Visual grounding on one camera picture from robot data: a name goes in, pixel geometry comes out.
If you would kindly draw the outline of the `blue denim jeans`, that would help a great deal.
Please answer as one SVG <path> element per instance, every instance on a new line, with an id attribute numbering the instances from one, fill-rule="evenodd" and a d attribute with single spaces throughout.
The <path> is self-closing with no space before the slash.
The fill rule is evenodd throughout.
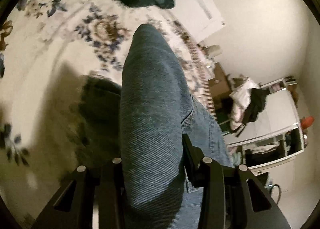
<path id="1" fill-rule="evenodd" d="M 221 129 L 187 86 L 180 63 L 155 27 L 134 33 L 123 68 L 120 154 L 130 228 L 197 228 L 202 189 L 187 189 L 182 135 L 231 166 Z"/>

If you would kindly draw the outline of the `white wardrobe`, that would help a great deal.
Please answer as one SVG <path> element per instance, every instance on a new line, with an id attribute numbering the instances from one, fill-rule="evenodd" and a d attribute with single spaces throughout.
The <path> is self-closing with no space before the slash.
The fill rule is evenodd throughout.
<path id="1" fill-rule="evenodd" d="M 255 172 L 291 161 L 304 152 L 303 132 L 289 85 L 285 78 L 262 85 L 270 94 L 257 120 L 239 137 L 224 136 L 229 149 L 240 150 L 240 163 Z"/>

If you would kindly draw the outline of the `clothes pile on chair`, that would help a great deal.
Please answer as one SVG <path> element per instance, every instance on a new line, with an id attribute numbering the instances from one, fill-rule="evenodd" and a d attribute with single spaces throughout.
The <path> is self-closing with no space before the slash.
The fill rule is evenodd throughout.
<path id="1" fill-rule="evenodd" d="M 266 107 L 266 98 L 270 94 L 262 89 L 250 77 L 233 78 L 234 89 L 229 97 L 233 100 L 230 113 L 230 129 L 239 137 L 248 123 L 256 122 Z"/>

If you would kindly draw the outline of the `brown cardboard box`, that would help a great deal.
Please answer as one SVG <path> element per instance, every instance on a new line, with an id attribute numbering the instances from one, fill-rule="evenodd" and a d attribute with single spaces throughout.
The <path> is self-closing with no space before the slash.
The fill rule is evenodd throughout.
<path id="1" fill-rule="evenodd" d="M 215 78 L 208 81 L 209 90 L 214 107 L 219 109 L 222 107 L 221 100 L 228 98 L 232 90 L 228 83 L 228 76 L 218 62 L 215 64 L 214 75 Z"/>

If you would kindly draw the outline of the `white bedside table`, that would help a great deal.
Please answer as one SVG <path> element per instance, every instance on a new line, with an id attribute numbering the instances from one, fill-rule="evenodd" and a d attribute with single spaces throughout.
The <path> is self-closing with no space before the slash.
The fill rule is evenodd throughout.
<path id="1" fill-rule="evenodd" d="M 202 46 L 201 44 L 200 49 L 204 54 L 203 64 L 205 67 L 204 75 L 206 80 L 214 79 L 215 57 L 222 54 L 222 49 L 219 45 Z"/>

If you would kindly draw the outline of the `floral bed blanket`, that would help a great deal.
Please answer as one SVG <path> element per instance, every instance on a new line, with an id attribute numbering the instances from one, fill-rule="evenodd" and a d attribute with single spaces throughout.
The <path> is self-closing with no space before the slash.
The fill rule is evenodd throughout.
<path id="1" fill-rule="evenodd" d="M 119 0 L 18 0 L 1 28 L 1 197 L 19 222 L 34 220 L 77 165 L 111 151 L 102 100 L 80 114 L 89 78 L 118 85 L 136 29 L 153 25 L 177 56 L 189 91 L 209 105 L 204 56 L 171 11 Z"/>

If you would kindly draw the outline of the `white bed headboard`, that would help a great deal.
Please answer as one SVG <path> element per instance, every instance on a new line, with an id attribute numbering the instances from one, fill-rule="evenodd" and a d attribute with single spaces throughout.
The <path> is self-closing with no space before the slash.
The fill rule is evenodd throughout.
<path id="1" fill-rule="evenodd" d="M 196 42 L 202 42 L 225 26 L 213 0 L 174 0 L 170 13 Z"/>

